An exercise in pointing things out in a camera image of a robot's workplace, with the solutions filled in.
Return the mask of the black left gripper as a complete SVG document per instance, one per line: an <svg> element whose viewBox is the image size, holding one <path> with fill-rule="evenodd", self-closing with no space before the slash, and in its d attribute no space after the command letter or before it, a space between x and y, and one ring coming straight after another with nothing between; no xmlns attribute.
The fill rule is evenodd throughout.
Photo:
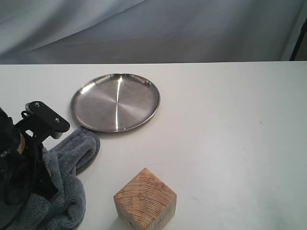
<svg viewBox="0 0 307 230"><path fill-rule="evenodd" d="M31 194L54 201L60 191L43 163L43 144L0 142L0 201L24 204Z"/></svg>

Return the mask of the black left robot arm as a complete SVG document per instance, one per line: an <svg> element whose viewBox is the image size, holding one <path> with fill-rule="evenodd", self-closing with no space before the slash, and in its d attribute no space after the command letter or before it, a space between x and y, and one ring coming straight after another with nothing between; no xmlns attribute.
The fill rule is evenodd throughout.
<svg viewBox="0 0 307 230"><path fill-rule="evenodd" d="M52 202L60 195L43 162L43 141L49 136L58 139L63 132L54 112L23 111L17 124L0 112L0 199L4 204L25 203L31 194Z"/></svg>

